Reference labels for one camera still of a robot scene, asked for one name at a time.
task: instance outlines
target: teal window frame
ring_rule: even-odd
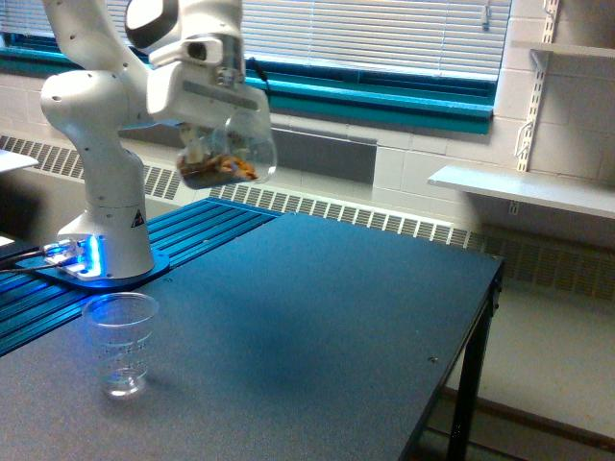
[[[47,76],[79,68],[52,38],[4,34],[4,41],[4,71]],[[340,117],[359,125],[376,122],[478,134],[489,133],[493,118],[497,82],[259,64],[268,75],[272,110]],[[250,65],[246,82],[266,88]]]

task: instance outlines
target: table top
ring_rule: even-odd
[[[24,240],[0,232],[0,262],[3,259],[20,255],[37,247]]]
[[[0,149],[0,173],[7,173],[12,170],[35,165],[38,165],[38,161],[35,158]]]
[[[140,399],[102,395],[82,319],[0,358],[0,458],[397,459],[501,264],[285,215],[138,290]]]

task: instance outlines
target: clear plastic cup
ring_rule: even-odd
[[[138,293],[100,296],[83,310],[103,392],[116,400],[145,390],[148,343],[158,302]]]

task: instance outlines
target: shelf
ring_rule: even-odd
[[[6,173],[19,168],[27,168],[28,166],[38,165],[38,162],[27,156],[14,154],[0,149],[0,173]]]
[[[596,48],[593,46],[562,45],[557,43],[541,43],[538,41],[512,40],[515,48],[529,48],[532,51],[553,53],[561,56],[577,56],[588,58],[606,58],[615,60],[615,49]]]
[[[449,165],[429,184],[525,204],[615,219],[615,187],[489,166]]]

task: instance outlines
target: window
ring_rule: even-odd
[[[123,34],[128,0],[107,3]],[[246,58],[269,74],[274,108],[486,133],[510,3],[244,0]],[[0,0],[0,31],[5,55],[62,59],[41,0]]]

